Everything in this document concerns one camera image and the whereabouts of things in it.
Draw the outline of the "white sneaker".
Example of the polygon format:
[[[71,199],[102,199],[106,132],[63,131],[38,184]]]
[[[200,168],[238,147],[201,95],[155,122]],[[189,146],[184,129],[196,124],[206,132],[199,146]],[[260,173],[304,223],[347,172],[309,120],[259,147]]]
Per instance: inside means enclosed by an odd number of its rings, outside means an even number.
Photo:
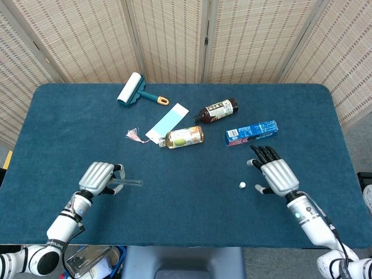
[[[369,212],[372,214],[372,184],[364,188],[362,195]]]

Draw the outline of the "black box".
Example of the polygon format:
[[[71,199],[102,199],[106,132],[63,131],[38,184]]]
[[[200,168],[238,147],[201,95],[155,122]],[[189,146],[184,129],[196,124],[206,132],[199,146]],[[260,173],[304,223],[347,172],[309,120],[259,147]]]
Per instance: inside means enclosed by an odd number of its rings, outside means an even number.
[[[372,172],[358,172],[357,177],[361,192],[363,192],[368,185],[372,185]]]

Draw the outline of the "shiny metal box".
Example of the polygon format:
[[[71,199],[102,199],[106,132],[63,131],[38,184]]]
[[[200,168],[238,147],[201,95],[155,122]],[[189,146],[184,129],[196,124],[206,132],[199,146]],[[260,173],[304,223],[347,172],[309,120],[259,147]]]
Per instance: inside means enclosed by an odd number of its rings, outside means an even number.
[[[85,246],[66,260],[65,279],[104,279],[112,272],[111,246]]]

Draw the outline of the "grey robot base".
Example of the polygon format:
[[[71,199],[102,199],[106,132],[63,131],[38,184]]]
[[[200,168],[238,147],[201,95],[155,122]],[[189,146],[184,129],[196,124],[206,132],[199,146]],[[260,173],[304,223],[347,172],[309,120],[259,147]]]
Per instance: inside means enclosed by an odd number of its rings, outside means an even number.
[[[246,279],[239,247],[128,246],[121,279]]]

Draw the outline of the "blue cookie box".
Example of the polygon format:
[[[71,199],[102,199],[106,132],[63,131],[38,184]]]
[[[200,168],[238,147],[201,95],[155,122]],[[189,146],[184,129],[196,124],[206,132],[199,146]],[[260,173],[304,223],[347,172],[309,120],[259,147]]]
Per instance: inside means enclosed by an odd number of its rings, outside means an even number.
[[[278,133],[278,125],[275,120],[269,120],[227,130],[225,142],[227,146],[234,146],[272,137]]]

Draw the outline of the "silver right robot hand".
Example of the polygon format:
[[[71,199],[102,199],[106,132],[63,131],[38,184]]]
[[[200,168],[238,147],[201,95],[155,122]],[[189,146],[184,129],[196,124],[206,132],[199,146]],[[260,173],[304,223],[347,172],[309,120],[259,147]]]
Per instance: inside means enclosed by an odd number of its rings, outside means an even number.
[[[250,159],[246,164],[256,167],[269,185],[268,187],[263,187],[256,184],[255,189],[257,191],[261,194],[276,194],[284,197],[298,190],[299,181],[297,177],[286,161],[280,158],[272,147],[251,145],[250,148],[258,159]]]

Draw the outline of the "dark brown drink bottle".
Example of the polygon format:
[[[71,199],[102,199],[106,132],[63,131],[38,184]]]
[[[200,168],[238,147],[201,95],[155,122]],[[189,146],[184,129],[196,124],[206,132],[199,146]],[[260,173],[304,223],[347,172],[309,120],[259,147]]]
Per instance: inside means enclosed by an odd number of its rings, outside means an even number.
[[[234,98],[205,106],[194,116],[194,122],[211,123],[238,111],[238,103]]]

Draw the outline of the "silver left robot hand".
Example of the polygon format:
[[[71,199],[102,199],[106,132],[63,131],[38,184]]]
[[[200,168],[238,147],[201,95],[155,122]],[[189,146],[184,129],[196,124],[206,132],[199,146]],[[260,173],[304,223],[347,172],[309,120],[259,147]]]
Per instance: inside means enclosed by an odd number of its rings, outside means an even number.
[[[121,179],[126,174],[122,164],[111,164],[105,162],[93,162],[80,179],[78,185],[80,191],[89,192],[93,197],[100,194],[116,195],[123,189],[123,183],[118,183],[117,187],[109,188],[109,184],[114,184],[114,172],[118,171]]]

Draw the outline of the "paper bookmark with pink tassel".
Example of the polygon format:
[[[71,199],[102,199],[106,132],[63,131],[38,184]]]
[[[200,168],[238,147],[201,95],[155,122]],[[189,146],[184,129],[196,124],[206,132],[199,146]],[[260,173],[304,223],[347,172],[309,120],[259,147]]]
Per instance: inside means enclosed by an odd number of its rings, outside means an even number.
[[[140,139],[138,135],[138,127],[128,130],[124,136],[127,139],[137,141],[140,143],[147,143],[149,141],[155,144],[159,143],[159,139],[166,136],[182,119],[188,114],[189,110],[176,103],[146,134],[148,140]]]

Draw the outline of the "clear glass test tube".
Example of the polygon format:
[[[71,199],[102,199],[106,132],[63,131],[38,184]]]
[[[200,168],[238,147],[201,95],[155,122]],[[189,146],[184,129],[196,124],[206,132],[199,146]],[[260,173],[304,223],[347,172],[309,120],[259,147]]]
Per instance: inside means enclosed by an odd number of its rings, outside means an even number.
[[[143,186],[143,181],[142,180],[115,179],[115,180],[111,180],[110,184],[141,187]]]

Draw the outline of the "teal lint roller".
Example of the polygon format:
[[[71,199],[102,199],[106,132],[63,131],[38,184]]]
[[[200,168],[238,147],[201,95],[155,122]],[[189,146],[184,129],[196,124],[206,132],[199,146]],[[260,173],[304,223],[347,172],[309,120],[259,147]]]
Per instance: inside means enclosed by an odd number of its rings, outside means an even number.
[[[160,105],[169,105],[170,102],[167,98],[146,92],[145,86],[145,77],[137,72],[133,72],[117,97],[118,103],[128,108],[136,103],[138,98],[144,97]]]

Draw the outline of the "blue storage bin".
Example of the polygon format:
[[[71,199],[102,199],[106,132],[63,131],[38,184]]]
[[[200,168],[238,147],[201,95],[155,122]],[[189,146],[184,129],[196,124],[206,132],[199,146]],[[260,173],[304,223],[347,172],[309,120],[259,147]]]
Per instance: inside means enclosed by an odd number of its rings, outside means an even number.
[[[97,246],[97,245],[84,245],[84,246],[79,246],[78,249],[71,254],[69,257],[67,257],[65,254],[62,255],[62,264],[64,271],[60,275],[59,279],[65,279],[66,276],[66,260],[70,257],[72,257],[78,250],[85,246]],[[126,249],[123,246],[111,246],[112,250],[109,253],[109,260],[112,265],[112,272],[109,276],[105,277],[104,279],[116,279],[119,278],[121,275],[121,270],[123,268],[123,262],[124,258],[126,255]]]

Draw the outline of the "yellow juice bottle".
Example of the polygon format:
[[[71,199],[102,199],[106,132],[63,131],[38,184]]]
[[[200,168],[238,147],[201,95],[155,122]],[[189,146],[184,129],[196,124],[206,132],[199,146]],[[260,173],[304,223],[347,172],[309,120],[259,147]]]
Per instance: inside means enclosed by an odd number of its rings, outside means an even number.
[[[158,145],[161,148],[176,149],[203,142],[204,132],[202,127],[193,126],[168,132],[164,137],[159,138]]]

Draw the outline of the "blue velvet tablecloth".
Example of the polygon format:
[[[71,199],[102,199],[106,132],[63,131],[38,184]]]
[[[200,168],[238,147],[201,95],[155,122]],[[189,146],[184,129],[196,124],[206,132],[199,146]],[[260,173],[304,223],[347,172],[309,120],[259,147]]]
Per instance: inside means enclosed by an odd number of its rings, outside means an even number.
[[[201,144],[175,150],[126,139],[142,134],[168,111],[146,99],[118,104],[118,84],[45,84],[36,89],[0,186],[0,244],[44,244],[47,229],[78,190],[94,161],[121,163],[141,187],[94,198],[83,218],[80,244],[179,246],[310,245],[285,205],[261,195],[260,171],[246,165],[248,144],[227,147],[224,133],[275,120],[278,134],[259,141],[287,161],[330,215],[344,243],[356,247],[351,199],[357,183],[331,94],[323,85],[151,84],[189,110],[179,128],[193,125],[205,105],[233,97],[238,113],[205,125]],[[246,187],[240,189],[240,182]]]

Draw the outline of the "woven bamboo folding screen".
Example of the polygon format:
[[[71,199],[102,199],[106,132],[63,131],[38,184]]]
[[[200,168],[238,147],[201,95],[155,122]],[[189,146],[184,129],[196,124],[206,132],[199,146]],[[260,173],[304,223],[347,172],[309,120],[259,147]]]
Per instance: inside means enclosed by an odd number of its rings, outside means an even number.
[[[322,84],[349,128],[372,114],[372,0],[0,0],[0,143],[15,145],[40,85],[134,71]]]

